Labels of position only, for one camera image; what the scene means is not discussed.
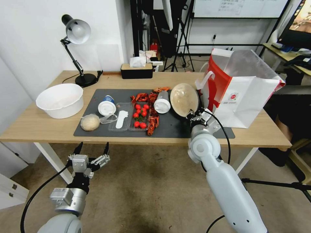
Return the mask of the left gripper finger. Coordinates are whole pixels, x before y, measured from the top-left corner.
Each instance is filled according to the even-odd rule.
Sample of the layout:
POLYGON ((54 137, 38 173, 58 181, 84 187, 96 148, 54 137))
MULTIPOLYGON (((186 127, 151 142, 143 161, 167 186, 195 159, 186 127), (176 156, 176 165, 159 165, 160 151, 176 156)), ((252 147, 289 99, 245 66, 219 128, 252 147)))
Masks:
POLYGON ((80 152, 81 152, 81 150, 82 150, 82 147, 83 147, 83 142, 81 142, 81 143, 74 149, 73 153, 70 154, 70 155, 68 156, 67 162, 79 158, 79 154, 80 154, 80 152))
POLYGON ((100 168, 105 166, 109 161, 110 161, 109 143, 107 142, 103 154, 91 161, 90 168, 91 170, 99 170, 100 168))

